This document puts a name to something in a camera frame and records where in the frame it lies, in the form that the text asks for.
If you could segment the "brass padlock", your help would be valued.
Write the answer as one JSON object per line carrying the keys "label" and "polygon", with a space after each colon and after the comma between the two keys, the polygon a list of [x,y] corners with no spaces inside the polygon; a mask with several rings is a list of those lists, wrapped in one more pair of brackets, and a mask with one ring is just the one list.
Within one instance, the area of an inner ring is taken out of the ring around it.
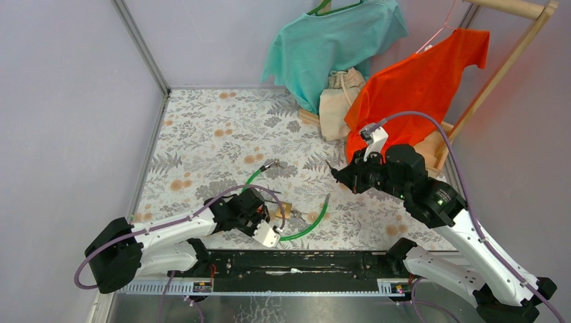
{"label": "brass padlock", "polygon": [[275,218],[289,219],[292,212],[292,204],[289,202],[282,202],[281,207],[277,206],[275,211]]}

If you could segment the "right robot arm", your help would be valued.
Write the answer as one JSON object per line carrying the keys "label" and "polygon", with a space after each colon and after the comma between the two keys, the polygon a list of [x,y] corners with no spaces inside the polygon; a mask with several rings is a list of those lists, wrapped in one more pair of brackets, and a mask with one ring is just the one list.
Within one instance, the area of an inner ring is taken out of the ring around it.
{"label": "right robot arm", "polygon": [[405,210],[459,251],[470,270],[401,238],[387,252],[392,276],[421,276],[462,297],[485,322],[534,322],[537,306],[555,293],[556,284],[517,264],[491,238],[478,235],[467,202],[451,185],[428,176],[424,157],[408,144],[385,155],[363,149],[344,168],[331,169],[337,182],[354,194],[374,188],[403,201]]}

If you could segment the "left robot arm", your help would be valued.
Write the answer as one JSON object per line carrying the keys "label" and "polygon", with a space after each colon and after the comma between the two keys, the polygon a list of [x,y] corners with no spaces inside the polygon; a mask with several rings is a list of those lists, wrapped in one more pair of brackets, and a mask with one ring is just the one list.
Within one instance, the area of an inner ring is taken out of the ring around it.
{"label": "left robot arm", "polygon": [[82,265],[93,274],[92,287],[103,294],[158,273],[178,271],[199,277],[209,267],[202,238],[235,229],[272,248],[280,234],[269,222],[258,190],[246,188],[234,196],[225,192],[170,218],[134,224],[125,218],[112,220],[86,248]]}

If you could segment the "cable lock key pair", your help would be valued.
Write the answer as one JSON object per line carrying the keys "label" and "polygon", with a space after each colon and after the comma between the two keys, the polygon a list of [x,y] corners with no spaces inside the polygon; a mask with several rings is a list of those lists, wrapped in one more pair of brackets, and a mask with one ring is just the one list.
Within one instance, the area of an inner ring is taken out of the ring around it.
{"label": "cable lock key pair", "polygon": [[273,159],[269,164],[269,168],[285,168],[285,166],[279,159]]}

